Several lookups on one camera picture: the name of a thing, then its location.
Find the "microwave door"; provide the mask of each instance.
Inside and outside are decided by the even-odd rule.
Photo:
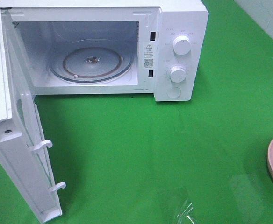
[[[27,84],[25,52],[16,23],[0,10],[0,164],[43,223],[62,214],[41,122]]]

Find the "green surface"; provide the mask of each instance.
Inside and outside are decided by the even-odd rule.
[[[273,41],[231,0],[209,22],[192,100],[152,95],[36,100],[63,216],[50,224],[273,223]],[[37,220],[0,166],[0,224]]]

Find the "warning label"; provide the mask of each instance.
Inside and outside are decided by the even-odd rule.
[[[143,42],[144,68],[152,69],[154,66],[154,42]]]

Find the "microwave oven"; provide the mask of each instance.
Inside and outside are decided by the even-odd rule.
[[[189,100],[200,0],[1,0],[0,163],[43,223],[62,214],[34,97],[153,93]]]

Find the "power knob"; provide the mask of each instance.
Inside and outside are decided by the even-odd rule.
[[[187,77],[187,72],[181,66],[174,66],[170,69],[170,79],[174,83],[181,83]]]
[[[178,36],[173,41],[173,49],[177,55],[186,55],[191,50],[191,42],[185,35]]]

